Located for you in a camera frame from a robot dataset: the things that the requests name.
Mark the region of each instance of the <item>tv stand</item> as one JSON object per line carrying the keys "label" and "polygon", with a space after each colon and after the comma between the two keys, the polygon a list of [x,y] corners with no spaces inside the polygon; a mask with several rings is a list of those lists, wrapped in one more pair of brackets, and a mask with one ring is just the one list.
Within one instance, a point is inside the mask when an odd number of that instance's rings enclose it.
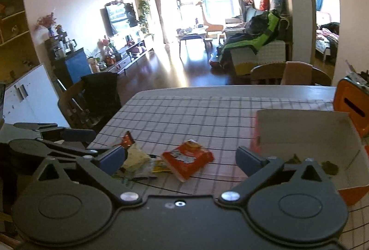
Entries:
{"label": "tv stand", "polygon": [[[133,54],[132,52],[130,52],[130,50],[135,47],[138,46],[140,43],[142,43],[145,45],[146,47],[146,51],[144,51],[143,53],[137,53],[137,54]],[[104,71],[102,72],[112,72],[112,73],[118,73],[118,75],[124,73],[124,75],[126,75],[126,70],[133,65],[134,63],[137,63],[137,61],[143,57],[144,54],[146,54],[147,52],[151,51],[154,49],[154,38],[152,34],[149,34],[147,36],[145,36],[143,39],[138,39],[137,42],[132,45],[132,46],[124,46],[123,48],[121,48],[120,50],[118,50],[118,52],[121,54],[122,59],[120,61],[118,61],[115,65],[110,66],[108,68],[106,68]]]}

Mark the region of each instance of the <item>cardboard box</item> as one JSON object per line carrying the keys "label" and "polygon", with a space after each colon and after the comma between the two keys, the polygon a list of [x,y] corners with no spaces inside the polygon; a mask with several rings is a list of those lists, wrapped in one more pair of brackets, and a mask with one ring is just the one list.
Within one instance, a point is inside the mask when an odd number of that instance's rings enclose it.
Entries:
{"label": "cardboard box", "polygon": [[369,158],[354,124],[345,112],[259,110],[251,149],[284,161],[294,154],[303,161],[330,161],[339,167],[332,182],[348,206],[369,191]]}

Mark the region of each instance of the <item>flower vase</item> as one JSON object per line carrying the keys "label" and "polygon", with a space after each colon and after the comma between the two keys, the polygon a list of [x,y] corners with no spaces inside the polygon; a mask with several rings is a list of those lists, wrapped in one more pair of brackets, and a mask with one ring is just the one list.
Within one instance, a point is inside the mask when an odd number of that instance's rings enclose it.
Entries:
{"label": "flower vase", "polygon": [[54,30],[52,29],[52,28],[48,28],[47,29],[49,32],[49,38],[51,38],[51,37],[54,37],[55,36],[55,32],[54,32]]}

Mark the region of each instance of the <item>sofa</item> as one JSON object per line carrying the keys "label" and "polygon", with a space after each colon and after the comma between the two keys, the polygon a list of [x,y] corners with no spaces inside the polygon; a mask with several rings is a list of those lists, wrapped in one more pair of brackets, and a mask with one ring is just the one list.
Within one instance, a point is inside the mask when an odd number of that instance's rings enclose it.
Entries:
{"label": "sofa", "polygon": [[[252,17],[258,16],[264,13],[264,11],[257,10],[251,6],[246,6],[243,13],[243,22],[251,21]],[[275,41],[263,46],[258,54],[248,48],[235,48],[231,49],[231,56],[233,65],[237,75],[250,74],[251,70],[259,65],[266,63],[283,63],[286,61],[286,44],[290,45],[292,34],[289,34],[288,28],[291,28],[287,21],[281,21],[279,28],[279,35]],[[242,33],[244,28],[226,28],[224,33],[227,37],[230,37],[236,33]]]}

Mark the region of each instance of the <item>pink cloth on chair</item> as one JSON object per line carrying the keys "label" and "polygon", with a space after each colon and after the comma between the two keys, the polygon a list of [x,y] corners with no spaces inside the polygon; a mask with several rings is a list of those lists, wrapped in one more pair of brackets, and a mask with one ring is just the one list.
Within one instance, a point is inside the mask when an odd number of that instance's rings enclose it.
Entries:
{"label": "pink cloth on chair", "polygon": [[311,85],[312,65],[304,62],[286,62],[281,85]]}

